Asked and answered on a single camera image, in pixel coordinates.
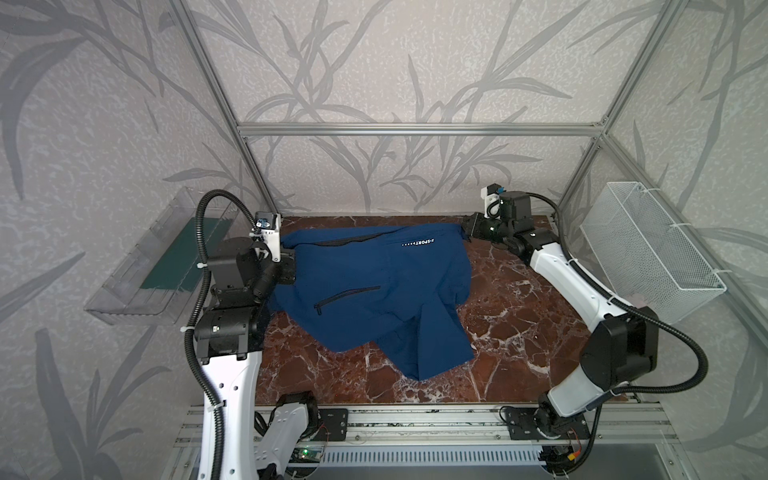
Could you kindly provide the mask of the blue zip jacket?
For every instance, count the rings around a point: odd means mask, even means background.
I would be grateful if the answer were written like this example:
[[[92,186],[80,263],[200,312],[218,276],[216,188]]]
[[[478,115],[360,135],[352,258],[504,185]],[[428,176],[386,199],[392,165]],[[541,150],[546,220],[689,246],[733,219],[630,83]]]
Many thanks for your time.
[[[474,357],[457,312],[471,290],[464,241],[455,223],[293,232],[296,279],[270,307],[333,352],[373,342],[406,377],[430,379]]]

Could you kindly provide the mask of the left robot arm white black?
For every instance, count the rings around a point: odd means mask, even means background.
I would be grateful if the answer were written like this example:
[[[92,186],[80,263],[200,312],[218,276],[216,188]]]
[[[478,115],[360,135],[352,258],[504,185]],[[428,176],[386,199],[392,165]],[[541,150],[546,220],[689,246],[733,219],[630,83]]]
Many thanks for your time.
[[[217,198],[245,217],[245,237],[208,252],[205,214]],[[296,445],[320,427],[310,391],[280,397],[269,420],[255,410],[257,379],[275,288],[295,281],[295,258],[280,244],[281,218],[252,214],[233,193],[205,193],[195,212],[202,286],[182,332],[190,370],[205,395],[198,476],[201,479],[283,479]]]

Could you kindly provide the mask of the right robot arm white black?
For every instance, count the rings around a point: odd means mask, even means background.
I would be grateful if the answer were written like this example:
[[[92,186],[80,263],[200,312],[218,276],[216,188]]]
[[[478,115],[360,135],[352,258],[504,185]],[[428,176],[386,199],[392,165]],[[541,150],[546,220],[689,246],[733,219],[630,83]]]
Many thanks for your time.
[[[575,259],[565,239],[538,228],[531,202],[533,192],[509,191],[493,183],[482,188],[484,209],[462,222],[470,238],[502,245],[544,277],[574,308],[590,332],[578,366],[562,382],[544,393],[532,421],[549,439],[564,434],[578,417],[596,411],[622,394],[674,394],[700,385],[709,372],[702,347],[679,329],[661,321],[648,308],[637,308],[616,296]],[[635,380],[653,372],[658,363],[658,337],[665,332],[687,346],[697,366],[686,380],[672,385],[637,386]]]

